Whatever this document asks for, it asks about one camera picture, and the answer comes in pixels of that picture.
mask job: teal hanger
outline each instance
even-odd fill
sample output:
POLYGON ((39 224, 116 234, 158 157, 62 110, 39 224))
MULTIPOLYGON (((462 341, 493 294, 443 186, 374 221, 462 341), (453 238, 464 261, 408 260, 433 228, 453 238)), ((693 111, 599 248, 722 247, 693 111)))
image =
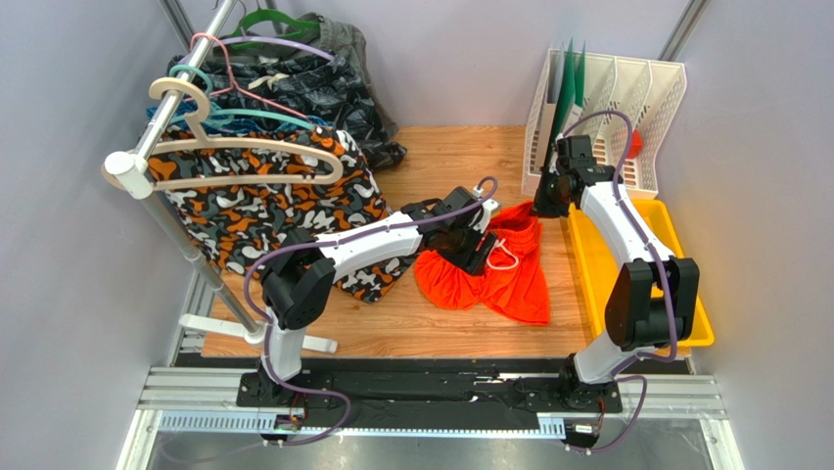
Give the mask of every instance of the teal hanger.
MULTIPOLYGON (((193 72, 196 76, 201 78, 203 80, 203 82, 206 84, 206 90, 203 90, 204 94, 206 96, 208 96, 211 93, 211 91, 213 89, 211 79, 209 78, 209 76, 204 71, 202 71, 200 69, 197 69, 197 68, 191 67, 191 66, 186 66, 184 64, 178 64, 178 65, 171 68, 171 70, 168 72, 168 75, 169 76, 176 76, 181 71, 191 71, 191 72, 193 72)), ((244 109, 232 109, 232 110, 215 110, 215 109, 212 109, 210 111, 208 117, 209 118, 214 118, 214 117, 219 117, 219 116, 229 116, 229 117, 232 117, 232 116, 249 116, 249 117, 252 117, 252 118, 275 119, 275 120, 280 120, 282 122, 288 122, 290 124, 297 125, 298 127, 301 127, 303 129, 307 129, 307 130, 312 130, 313 129, 313 124, 311 124, 310 122, 307 122, 305 120, 301 120, 297 117, 285 116, 285 115, 282 115, 280 113, 270 113, 268 111, 244 110, 244 109)), ((185 120, 185 116, 175 117, 170 121, 170 123, 175 124, 175 123, 178 123, 182 120, 185 120)), ((229 119, 228 120, 221 120, 221 121, 218 121, 217 124, 222 125, 222 124, 227 124, 229 122, 230 122, 229 119)))

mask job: black garment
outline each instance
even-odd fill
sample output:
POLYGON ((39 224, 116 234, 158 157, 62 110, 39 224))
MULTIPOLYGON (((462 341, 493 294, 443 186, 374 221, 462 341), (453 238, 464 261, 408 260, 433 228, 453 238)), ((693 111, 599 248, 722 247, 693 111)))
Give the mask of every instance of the black garment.
MULTIPOLYGON (((337 22, 315 12, 305 13, 297 18, 300 22, 319 23, 318 28, 295 29, 291 26, 284 28, 282 23, 274 23, 276 31, 283 33, 297 34, 294 41, 320 49, 322 51, 333 51, 334 54, 343 56, 347 63, 359 74, 362 82, 368 88, 368 93, 376 103, 377 112, 382 118, 383 126, 388 132, 389 138, 394 138, 398 132, 398 126, 394 119, 385 111, 383 104, 374 91, 374 83, 371 80, 371 72, 368 70, 368 58, 365 54, 365 36, 358 27, 350 23, 337 22)), ((249 35, 257 36, 256 32, 249 32, 249 35)), ((278 61, 289 61, 299 57, 308 56, 309 52, 288 46, 276 44, 257 44, 243 50, 232 52, 232 62, 241 64, 268 64, 278 61)))
MULTIPOLYGON (((173 67, 180 59, 181 56, 174 57, 168 67, 173 67)), ((208 61, 201 69, 211 78, 215 90, 229 85, 224 62, 208 61)), ((405 157, 405 148, 388 138, 362 79, 341 56, 337 55, 331 62, 318 56, 306 56, 275 64, 232 64, 232 72, 244 88, 264 76, 289 75, 272 83, 264 82, 250 91, 305 115, 323 118, 347 131, 358 143, 371 169, 397 166, 405 157)), ((202 81, 198 78, 195 81, 200 86, 202 81)), ((211 98, 223 109, 276 112, 275 108, 236 91, 211 98)), ((278 125, 270 119, 258 119, 258 124, 264 129, 278 125)))

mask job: pink hanger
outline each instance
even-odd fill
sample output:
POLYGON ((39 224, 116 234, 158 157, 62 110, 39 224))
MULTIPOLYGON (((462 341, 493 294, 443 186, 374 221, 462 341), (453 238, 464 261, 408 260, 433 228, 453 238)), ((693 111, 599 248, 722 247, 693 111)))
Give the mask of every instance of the pink hanger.
POLYGON ((232 61, 231 61, 231 59, 229 59, 229 50, 226 49, 225 44, 223 44, 223 41, 221 41, 220 39, 217 39, 216 37, 214 37, 210 34, 206 34, 204 32, 198 32, 197 34, 195 34, 191 38, 191 49, 192 50, 194 49, 195 42, 197 42, 197 39, 200 38, 200 37, 204 37, 206 39, 210 39, 210 40, 214 41, 220 47, 220 49, 223 50, 223 57, 225 58, 225 61, 226 61, 226 71, 229 73, 229 86, 228 86, 228 88, 223 88, 222 90, 214 91, 214 92, 211 93, 211 96, 219 95, 221 93, 226 93, 226 92, 232 91, 232 90, 237 90, 242 95, 246 95, 250 98, 258 100, 261 103, 266 103, 267 105, 278 108, 279 110, 284 111, 285 113, 289 113, 291 115, 298 116, 299 118, 309 120, 309 119, 307 119, 306 115, 303 115, 302 113, 299 113, 298 111, 296 111, 292 108, 288 108, 286 106, 279 105, 278 103, 275 103, 274 101, 269 101, 265 98, 262 98, 260 96, 255 95, 251 91, 245 90, 243 87, 241 87, 241 85, 238 84, 238 80, 235 79, 235 74, 232 72, 232 61))

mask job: green folder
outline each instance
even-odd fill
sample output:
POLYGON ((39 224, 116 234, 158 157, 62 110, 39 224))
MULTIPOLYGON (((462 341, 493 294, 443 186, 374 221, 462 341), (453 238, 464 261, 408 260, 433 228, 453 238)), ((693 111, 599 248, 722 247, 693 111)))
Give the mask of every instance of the green folder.
POLYGON ((559 53, 559 57, 556 59, 556 63, 553 64, 554 72, 553 72, 553 81, 550 82, 550 86, 548 86, 547 92, 547 103, 551 105, 555 105, 556 102, 559 100, 559 92, 562 90, 562 75, 565 73, 565 43, 562 43, 562 49, 559 53))
POLYGON ((577 97, 577 82, 574 71, 574 39, 568 46, 565 53, 565 71, 562 73, 562 89, 559 92, 559 101, 556 103, 556 118, 553 119, 553 127, 550 130, 550 139, 556 139, 559 132, 562 132, 568 114, 574 106, 577 97))
POLYGON ((577 97, 574 103, 580 108, 584 108, 585 99, 585 43, 582 43, 582 55, 579 56, 579 63, 577 64, 577 73, 575 76, 577 97))

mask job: cable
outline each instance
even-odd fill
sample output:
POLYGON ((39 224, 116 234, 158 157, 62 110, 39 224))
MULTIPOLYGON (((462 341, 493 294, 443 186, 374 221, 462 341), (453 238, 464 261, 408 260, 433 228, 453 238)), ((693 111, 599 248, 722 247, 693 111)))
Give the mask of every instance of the cable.
POLYGON ((599 426, 599 429, 597 430, 597 434, 600 434, 600 433, 602 433, 602 423, 604 422, 603 420, 605 419, 605 401, 602 399, 602 397, 599 397, 596 400, 599 402, 599 417, 596 418, 595 424, 597 426, 599 426))
POLYGON ((565 450, 575 450, 577 453, 582 455, 592 455, 594 453, 602 453, 611 450, 612 448, 616 447, 619 443, 626 438, 628 433, 631 432, 631 429, 634 428, 634 425, 637 424, 637 416, 640 415, 640 410, 643 409, 643 403, 646 402, 646 392, 649 388, 649 381, 643 377, 642 375, 629 375, 628 377, 621 377, 617 379, 618 383, 621 382, 631 382, 634 380, 639 380, 643 383, 643 389, 640 392, 640 399, 637 401, 637 406, 634 408, 634 414, 631 415, 631 419, 628 421, 628 424, 625 426, 625 429, 617 436, 616 439, 611 441, 610 443, 597 448, 587 448, 587 447, 574 447, 574 446, 565 446, 565 450))
MULTIPOLYGON (((628 151, 631 149, 631 139, 634 135, 634 127, 631 124, 631 119, 629 119, 628 116, 626 116, 626 114, 620 111, 598 111, 595 113, 591 113, 590 115, 583 117, 577 122, 575 122, 573 125, 571 125, 565 130, 564 135, 568 136, 574 129, 576 129, 580 124, 586 122, 587 120, 603 115, 617 116, 625 122, 625 132, 627 136, 625 138, 623 154, 620 155, 620 160, 617 162, 617 167, 614 171, 615 181, 612 185, 614 189, 614 197, 617 200, 617 205, 620 206, 620 209, 623 211, 625 218, 628 219, 628 222, 634 228, 634 231, 637 232, 637 235, 640 237, 640 240, 643 242, 643 244, 645 244, 646 250, 649 251, 649 254, 651 254, 652 258, 655 261, 655 265, 657 266, 658 276, 660 277, 661 287, 663 289, 663 298, 664 305, 666 307, 667 322, 669 324, 670 338, 669 355, 663 356, 650 352, 638 352, 636 355, 626 358, 620 364, 614 367, 614 369, 612 369, 611 375, 612 377, 616 377, 617 374, 623 372, 630 365, 634 364, 638 358, 650 358, 659 360, 661 362, 672 362, 673 360, 675 360, 675 358, 677 357, 677 330, 674 326, 674 308, 672 306, 672 293, 670 292, 669 288, 669 279, 666 274, 666 268, 663 266, 663 262, 660 260, 660 254, 658 253, 657 248, 655 248, 655 246, 651 243, 649 235, 645 232, 645 230, 643 230, 642 226, 638 222, 637 216, 634 213, 632 213, 631 210, 628 208, 628 204, 621 204, 623 202, 623 195, 620 192, 620 183, 616 180, 616 176, 619 176, 623 172, 623 167, 626 164, 628 151)), ((632 380, 641 380, 643 382, 643 391, 640 393, 640 401, 637 403, 637 408, 634 409, 634 414, 633 416, 631 416, 631 420, 628 422, 628 425, 625 426, 625 429, 623 429, 623 432, 620 433, 620 435, 616 439, 611 441, 611 443, 607 444, 606 446, 602 446, 595 449, 577 447, 577 449, 580 449, 579 453, 591 455, 593 453, 600 453, 610 450, 614 448, 617 444, 619 444, 623 439, 625 439, 628 433, 631 432, 631 429, 637 422, 637 416, 639 416, 640 410, 643 408, 643 402, 646 400, 646 392, 649 387, 648 380, 646 380, 646 378, 642 375, 633 375, 629 377, 624 377, 622 379, 615 379, 616 382, 626 382, 632 380)))
MULTIPOLYGON (((358 240, 362 237, 367 237, 368 235, 372 235, 374 233, 379 233, 379 232, 382 232, 382 231, 397 230, 397 229, 400 229, 400 228, 408 228, 408 227, 415 227, 415 226, 425 225, 425 224, 428 224, 428 223, 435 223, 435 222, 439 222, 439 221, 442 221, 442 220, 447 220, 449 218, 454 218, 454 217, 456 217, 460 214, 463 214, 463 213, 466 213, 466 212, 469 212, 469 211, 473 211, 474 209, 477 209, 477 208, 481 207, 484 204, 484 202, 486 202, 488 199, 490 199, 495 194, 495 191, 498 190, 498 179, 495 178, 494 176, 487 176, 484 179, 482 179, 481 182, 478 183, 477 189, 480 190, 484 186, 484 183, 486 183, 488 181, 492 183, 492 187, 489 188, 489 192, 486 193, 485 196, 480 198, 474 204, 463 207, 463 208, 461 208, 457 211, 452 211, 450 213, 445 213, 443 215, 438 215, 438 216, 426 218, 426 219, 423 219, 423 220, 412 220, 410 222, 394 223, 394 224, 391 224, 391 225, 380 225, 380 226, 374 227, 370 230, 365 230, 365 231, 347 236, 344 239, 342 239, 339 243, 351 242, 353 240, 358 240)), ((337 244, 336 242, 310 242, 310 243, 301 243, 301 244, 298 244, 298 245, 290 245, 290 246, 286 246, 286 247, 281 247, 281 248, 279 248, 278 250, 275 250, 272 253, 268 253, 268 254, 258 258, 255 261, 255 263, 253 263, 253 265, 249 268, 249 270, 246 273, 246 277, 244 278, 244 299, 246 300, 247 304, 249 305, 249 307, 252 308, 253 311, 255 311, 258 315, 260 315, 261 317, 263 317, 266 320, 266 332, 264 334, 264 342, 263 342, 263 350, 264 350, 263 368, 264 368, 264 370, 266 370, 266 374, 269 376, 269 378, 273 382, 275 382, 276 384, 280 385, 281 387, 283 387, 285 389, 288 389, 288 390, 291 390, 291 391, 296 392, 296 393, 333 397, 333 398, 339 399, 339 400, 341 400, 345 403, 345 412, 342 414, 342 417, 339 418, 339 421, 337 421, 336 424, 334 424, 330 428, 322 431, 321 433, 319 433, 319 434, 317 434, 313 437, 305 438, 305 439, 302 439, 302 440, 299 440, 299 441, 287 441, 287 442, 282 443, 281 444, 282 446, 302 446, 302 445, 305 445, 305 444, 312 444, 312 443, 315 443, 315 442, 318 442, 318 441, 321 441, 321 440, 327 438, 328 436, 333 434, 333 432, 335 432, 337 429, 341 428, 342 425, 345 424, 345 422, 348 420, 348 418, 350 416, 350 411, 351 411, 351 403, 350 403, 350 399, 348 398, 348 396, 346 396, 345 394, 342 394, 340 392, 336 392, 336 391, 332 391, 332 390, 315 390, 315 389, 306 389, 304 387, 297 387, 293 384, 290 384, 288 382, 285 382, 285 381, 281 380, 281 378, 278 377, 278 374, 275 372, 275 366, 272 363, 271 354, 269 354, 270 342, 271 342, 271 338, 272 338, 272 329, 275 327, 276 318, 271 317, 270 315, 268 315, 263 309, 261 309, 259 306, 257 306, 255 304, 255 302, 252 300, 252 296, 250 295, 250 282, 252 282, 252 277, 255 274, 255 272, 257 271, 257 269, 262 264, 270 261, 271 259, 274 259, 276 257, 280 257, 281 255, 284 255, 284 254, 287 254, 287 253, 296 252, 296 251, 299 251, 299 250, 306 250, 308 248, 332 247, 332 246, 336 246, 336 244, 337 244)))
MULTIPOLYGON (((625 121, 625 132, 627 134, 625 138, 625 146, 623 147, 623 154, 620 156, 620 160, 617 162, 617 168, 614 171, 615 176, 619 176, 623 172, 623 166, 625 166, 626 164, 626 157, 628 156, 628 151, 631 150, 631 139, 634 135, 634 127, 631 124, 631 119, 629 119, 625 113, 616 110, 604 110, 597 111, 596 113, 591 113, 590 115, 583 117, 582 119, 578 120, 573 125, 568 127, 565 130, 564 135, 569 135, 574 129, 576 129, 580 124, 586 122, 587 120, 603 115, 617 116, 619 118, 622 118, 623 121, 625 121)), ((617 199, 617 205, 620 206, 621 210, 623 210, 625 218, 627 218, 631 226, 634 227, 634 231, 637 232, 637 235, 640 237, 640 240, 646 245, 646 250, 649 251, 649 253, 652 255, 652 258, 655 261, 655 265, 658 269, 658 276, 661 280, 661 287, 663 288, 663 298, 664 304, 666 306, 667 322, 669 324, 669 355, 663 356, 650 352, 638 352, 637 357, 655 359, 661 362, 672 362, 677 357, 677 329, 674 327, 674 308, 672 307, 672 293, 669 289, 669 279, 666 275, 666 268, 663 266, 663 262, 660 260, 660 255, 658 254, 657 249, 650 242, 649 235, 643 230, 642 226, 640 225, 640 222, 637 221, 637 216, 631 212, 627 204, 621 204, 621 202, 623 201, 623 195, 620 192, 620 184, 615 180, 612 186, 614 189, 614 197, 615 199, 617 199)), ((627 367, 634 364, 635 361, 636 358, 634 356, 627 358, 626 360, 621 362, 617 367, 614 368, 614 370, 612 371, 612 375, 617 375, 620 372, 624 371, 627 367)))
MULTIPOLYGON (((347 243, 347 242, 352 242, 354 240, 358 240, 360 238, 367 237, 368 235, 373 235, 375 233, 379 233, 379 232, 383 232, 383 231, 397 230, 397 229, 400 229, 400 228, 409 228, 409 227, 416 227, 416 226, 420 226, 420 225, 426 225, 426 224, 429 224, 429 223, 436 223, 436 222, 440 222, 442 220, 447 220, 449 218, 454 218, 458 215, 461 215, 461 214, 469 212, 469 211, 473 211, 477 208, 480 208, 488 199, 490 199, 492 196, 494 196, 495 191, 498 190, 498 180, 494 176, 487 176, 484 179, 482 179, 481 182, 478 183, 477 188, 481 189, 484 186, 484 183, 486 183, 487 181, 492 183, 492 187, 489 189, 489 192, 486 193, 485 196, 480 198, 475 204, 465 206, 461 209, 458 209, 457 211, 452 211, 450 213, 445 213, 443 215, 437 215, 435 217, 429 217, 429 218, 426 218, 426 219, 423 219, 423 220, 412 220, 410 222, 393 223, 391 225, 380 225, 380 226, 374 227, 370 230, 365 230, 365 231, 362 231, 362 232, 359 232, 359 233, 355 233, 353 235, 349 235, 349 236, 343 238, 339 243, 343 244, 343 243, 347 243)), ((272 259, 275 259, 277 257, 280 257, 281 255, 284 255, 286 253, 292 253, 292 252, 296 252, 296 251, 299 251, 299 250, 306 250, 306 249, 310 249, 310 248, 335 247, 336 245, 337 245, 336 242, 301 243, 301 244, 298 244, 298 245, 290 245, 290 246, 286 246, 286 247, 281 247, 278 250, 275 250, 274 252, 268 253, 268 254, 256 259, 255 263, 253 263, 252 267, 250 267, 249 270, 247 270, 246 277, 244 277, 244 286, 243 286, 243 288, 244 288, 243 289, 244 290, 244 300, 246 301, 247 305, 255 313, 260 315, 263 319, 269 321, 269 315, 267 315, 266 312, 262 308, 260 308, 259 306, 257 306, 255 304, 255 302, 252 300, 252 296, 250 294, 250 283, 252 282, 252 278, 255 275, 255 272, 257 271, 257 269, 262 264, 264 264, 264 263, 266 263, 266 262, 268 262, 272 259)))

